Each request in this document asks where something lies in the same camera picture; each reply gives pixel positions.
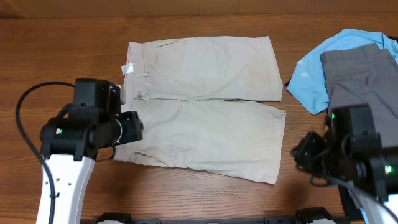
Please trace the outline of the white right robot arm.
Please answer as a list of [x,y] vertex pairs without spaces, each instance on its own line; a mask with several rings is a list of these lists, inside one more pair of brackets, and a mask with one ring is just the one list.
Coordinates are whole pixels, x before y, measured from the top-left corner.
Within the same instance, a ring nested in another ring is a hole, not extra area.
[[310,183],[339,185],[351,193],[369,223],[397,223],[397,147],[382,147],[369,105],[334,108],[327,132],[309,131],[290,153]]

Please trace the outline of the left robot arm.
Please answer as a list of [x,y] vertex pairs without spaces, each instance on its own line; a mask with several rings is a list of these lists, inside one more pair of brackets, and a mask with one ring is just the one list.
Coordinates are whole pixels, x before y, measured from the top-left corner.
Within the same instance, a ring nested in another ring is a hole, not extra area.
[[136,111],[123,112],[125,91],[106,80],[78,78],[73,103],[40,132],[44,155],[37,223],[79,223],[98,151],[142,140]]

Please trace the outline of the beige shorts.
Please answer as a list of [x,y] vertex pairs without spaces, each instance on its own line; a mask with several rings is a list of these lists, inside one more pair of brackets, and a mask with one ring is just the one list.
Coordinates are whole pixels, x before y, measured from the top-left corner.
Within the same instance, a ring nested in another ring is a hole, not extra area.
[[117,160],[276,183],[286,113],[269,37],[131,42],[123,73],[144,130]]

